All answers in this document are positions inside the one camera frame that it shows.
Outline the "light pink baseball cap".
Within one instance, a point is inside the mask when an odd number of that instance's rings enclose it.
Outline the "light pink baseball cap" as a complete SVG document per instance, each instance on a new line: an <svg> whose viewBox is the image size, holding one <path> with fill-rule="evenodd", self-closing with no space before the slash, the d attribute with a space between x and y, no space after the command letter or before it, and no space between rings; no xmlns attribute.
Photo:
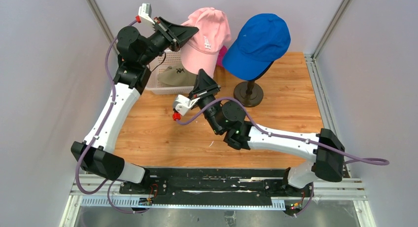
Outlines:
<svg viewBox="0 0 418 227"><path fill-rule="evenodd" d="M221 49L232 39L226 13L213 7L199 8L182 25L199 29L180 50L182 65L190 73L197 75L203 69L213 77Z"/></svg>

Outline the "black baseball cap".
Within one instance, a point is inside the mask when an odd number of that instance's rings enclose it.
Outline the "black baseball cap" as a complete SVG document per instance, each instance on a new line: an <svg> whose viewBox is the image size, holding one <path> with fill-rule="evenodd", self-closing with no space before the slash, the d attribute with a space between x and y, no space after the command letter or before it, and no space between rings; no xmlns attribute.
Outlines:
<svg viewBox="0 0 418 227"><path fill-rule="evenodd" d="M272 61L257 77L252 79L252 81L256 81L256 80L260 79L269 70L269 68L272 66L273 63L274 63L274 61Z"/></svg>

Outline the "blue baseball cap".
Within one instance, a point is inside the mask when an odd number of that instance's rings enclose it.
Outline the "blue baseball cap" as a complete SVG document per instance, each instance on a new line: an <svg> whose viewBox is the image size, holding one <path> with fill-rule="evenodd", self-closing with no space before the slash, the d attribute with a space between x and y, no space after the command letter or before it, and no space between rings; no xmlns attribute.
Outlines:
<svg viewBox="0 0 418 227"><path fill-rule="evenodd" d="M287 23L273 13L251 17L223 58L223 67L233 76L252 81L272 61L289 49L291 36Z"/></svg>

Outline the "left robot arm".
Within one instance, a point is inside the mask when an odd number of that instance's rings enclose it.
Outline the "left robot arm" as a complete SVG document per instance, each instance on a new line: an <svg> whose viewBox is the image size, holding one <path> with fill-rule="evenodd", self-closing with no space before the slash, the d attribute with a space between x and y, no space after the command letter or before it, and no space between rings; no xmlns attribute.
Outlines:
<svg viewBox="0 0 418 227"><path fill-rule="evenodd" d="M77 161L77 169L93 173L107 180L123 180L132 183L139 194L147 193L151 181L146 169L126 162L114 155L119 132L131 108L145 90L151 76L149 64L169 49L179 51L199 28L171 23L162 17L151 21L154 33L143 36L134 23L119 30L111 45L118 50L118 69L111 75L110 95L98 120L82 142L74 142L71 153Z"/></svg>

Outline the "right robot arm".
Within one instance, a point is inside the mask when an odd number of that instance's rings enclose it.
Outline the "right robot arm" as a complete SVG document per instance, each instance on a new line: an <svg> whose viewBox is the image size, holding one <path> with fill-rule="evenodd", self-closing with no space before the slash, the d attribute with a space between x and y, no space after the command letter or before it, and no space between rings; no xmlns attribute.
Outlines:
<svg viewBox="0 0 418 227"><path fill-rule="evenodd" d="M319 133L295 133L271 129L255 123L236 99L215 99L220 86L203 69L198 70L189 98L196 101L214 134L236 150L272 150L301 157L304 163L289 167L282 190L294 196L318 179L340 182L343 179L344 146L335 133L322 128Z"/></svg>

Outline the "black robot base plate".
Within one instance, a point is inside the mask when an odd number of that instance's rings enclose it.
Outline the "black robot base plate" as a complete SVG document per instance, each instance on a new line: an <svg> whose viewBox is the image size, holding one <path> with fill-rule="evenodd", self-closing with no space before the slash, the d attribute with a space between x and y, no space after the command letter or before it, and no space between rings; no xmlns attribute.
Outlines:
<svg viewBox="0 0 418 227"><path fill-rule="evenodd" d="M262 191L267 196L300 197L311 184L293 188L287 184L285 169L234 168L149 168L144 185L123 182L123 194L157 196L164 188L188 191Z"/></svg>

